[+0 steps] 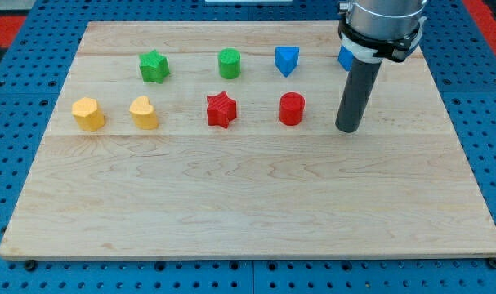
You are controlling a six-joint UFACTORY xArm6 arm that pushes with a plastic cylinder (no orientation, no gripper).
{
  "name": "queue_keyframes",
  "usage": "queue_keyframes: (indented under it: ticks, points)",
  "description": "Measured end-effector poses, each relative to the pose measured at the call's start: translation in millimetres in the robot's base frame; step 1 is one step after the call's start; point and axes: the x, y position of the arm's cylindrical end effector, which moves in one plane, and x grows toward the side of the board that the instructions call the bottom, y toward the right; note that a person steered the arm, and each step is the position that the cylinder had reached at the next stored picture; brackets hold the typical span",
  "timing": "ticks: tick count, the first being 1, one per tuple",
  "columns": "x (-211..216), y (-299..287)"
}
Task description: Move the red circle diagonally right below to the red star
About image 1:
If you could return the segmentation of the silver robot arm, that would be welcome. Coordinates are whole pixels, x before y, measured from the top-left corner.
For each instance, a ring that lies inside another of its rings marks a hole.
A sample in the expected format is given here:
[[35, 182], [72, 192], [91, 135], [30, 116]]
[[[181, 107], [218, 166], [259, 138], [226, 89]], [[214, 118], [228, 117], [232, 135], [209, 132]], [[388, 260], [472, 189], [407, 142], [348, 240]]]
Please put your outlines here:
[[405, 61], [422, 37], [427, 0], [340, 1], [338, 35], [351, 65], [335, 121], [343, 132], [359, 128], [384, 60]]

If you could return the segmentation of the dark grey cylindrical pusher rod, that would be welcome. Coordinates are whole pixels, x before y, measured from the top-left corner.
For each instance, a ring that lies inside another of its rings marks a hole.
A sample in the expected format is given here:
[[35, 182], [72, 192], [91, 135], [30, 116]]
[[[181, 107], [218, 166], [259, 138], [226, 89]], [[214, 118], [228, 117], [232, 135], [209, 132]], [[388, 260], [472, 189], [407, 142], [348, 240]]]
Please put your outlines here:
[[352, 133], [359, 128], [381, 64], [352, 61], [335, 121], [340, 131]]

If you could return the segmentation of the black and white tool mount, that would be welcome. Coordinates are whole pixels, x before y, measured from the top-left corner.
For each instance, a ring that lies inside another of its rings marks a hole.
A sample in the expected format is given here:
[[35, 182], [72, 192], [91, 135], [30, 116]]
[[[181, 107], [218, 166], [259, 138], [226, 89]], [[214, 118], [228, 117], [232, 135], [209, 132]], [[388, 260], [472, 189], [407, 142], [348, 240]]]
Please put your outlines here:
[[401, 39], [379, 40], [358, 33], [349, 26], [346, 18], [342, 17], [338, 26], [338, 34], [342, 46], [359, 61], [376, 64], [383, 59], [388, 59], [401, 63], [417, 49], [426, 20], [427, 18], [422, 16], [418, 20], [414, 31]]

